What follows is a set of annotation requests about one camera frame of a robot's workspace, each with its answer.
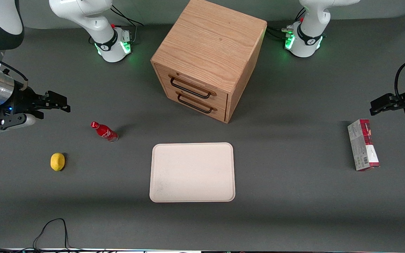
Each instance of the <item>coca-cola bottle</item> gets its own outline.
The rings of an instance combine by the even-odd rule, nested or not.
[[[118,135],[114,131],[112,131],[107,125],[101,125],[96,121],[91,123],[91,127],[96,129],[96,132],[102,138],[108,140],[109,142],[115,142],[118,140]]]

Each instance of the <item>plastic tray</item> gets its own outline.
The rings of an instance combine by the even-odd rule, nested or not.
[[[235,197],[233,148],[222,143],[157,144],[149,197],[154,202],[228,202]]]

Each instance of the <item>wood grain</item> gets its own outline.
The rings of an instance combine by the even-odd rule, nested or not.
[[[232,93],[266,21],[190,0],[152,61]]]
[[[190,0],[151,58],[167,97],[179,93],[228,123],[256,67],[266,21],[205,0]],[[213,96],[202,99],[171,85]]]
[[[214,91],[213,88],[206,89],[204,87],[201,87],[201,86],[193,83],[192,81],[186,80],[185,77],[182,77],[181,75],[177,75],[174,71],[171,71],[170,69],[167,69],[166,67],[155,65],[155,69],[156,69],[156,74],[159,76],[162,87],[165,90],[165,93],[168,94],[169,92],[178,91],[178,92],[184,93],[188,97],[201,100],[202,103],[212,105],[212,106],[215,106],[215,107],[218,107],[221,109],[226,109],[226,103],[227,103],[227,99],[228,99],[227,93],[224,93],[222,91]],[[190,91],[199,93],[201,95],[206,95],[210,92],[211,95],[207,99],[201,99],[191,93],[187,93],[185,91],[180,90],[179,88],[175,88],[170,83],[171,77],[175,77],[176,79],[173,82],[177,85],[180,85],[181,87],[184,87],[186,89],[189,89]]]
[[[234,109],[237,107],[238,101],[240,101],[240,97],[243,94],[243,91],[246,88],[246,85],[249,81],[249,78],[252,75],[257,63],[257,58],[259,57],[260,48],[262,45],[263,37],[265,36],[265,30],[263,31],[262,37],[260,40],[257,41],[257,45],[254,48],[254,51],[249,58],[248,63],[245,66],[245,69],[238,79],[236,89],[233,91],[232,95],[229,96],[227,107],[226,107],[226,122],[229,122]]]
[[[207,104],[201,102],[200,100],[190,98],[189,96],[187,96],[187,95],[185,95],[185,94],[183,94],[181,92],[178,92],[178,91],[169,92],[168,93],[168,98],[175,101],[175,102],[178,102],[179,104],[182,104],[182,105],[184,105],[184,106],[186,106],[186,107],[188,107],[190,109],[193,109],[193,110],[195,110],[197,112],[200,112],[200,111],[198,111],[198,110],[196,110],[196,109],[194,109],[194,108],[192,108],[190,106],[187,106],[186,104],[183,104],[182,102],[178,101],[177,97],[178,97],[179,94],[181,94],[181,98],[180,98],[181,100],[183,100],[183,101],[185,101],[187,103],[190,103],[190,104],[192,104],[194,106],[197,106],[197,107],[199,107],[199,108],[201,108],[203,110],[209,110],[209,109],[212,108],[212,111],[210,113],[203,113],[204,115],[215,118],[216,120],[219,120],[219,121],[222,121],[222,122],[225,121],[225,116],[226,116],[226,110],[225,109],[221,109],[221,108],[217,108],[217,107],[214,107],[214,106],[207,105]]]

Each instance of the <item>wall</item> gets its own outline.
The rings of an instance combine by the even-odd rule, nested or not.
[[[301,5],[297,0],[210,0],[267,21],[294,19]],[[144,24],[173,24],[188,0],[114,0],[114,5],[130,19]],[[20,0],[21,16],[26,27],[38,29],[72,28],[76,24],[58,18],[48,0]],[[331,8],[333,19],[392,18],[405,15],[405,0],[362,0]],[[111,23],[127,22],[110,10],[103,13]]]

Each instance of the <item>wooden cabinet top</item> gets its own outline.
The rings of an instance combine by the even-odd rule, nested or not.
[[[264,20],[190,0],[151,61],[232,93],[265,29]]]

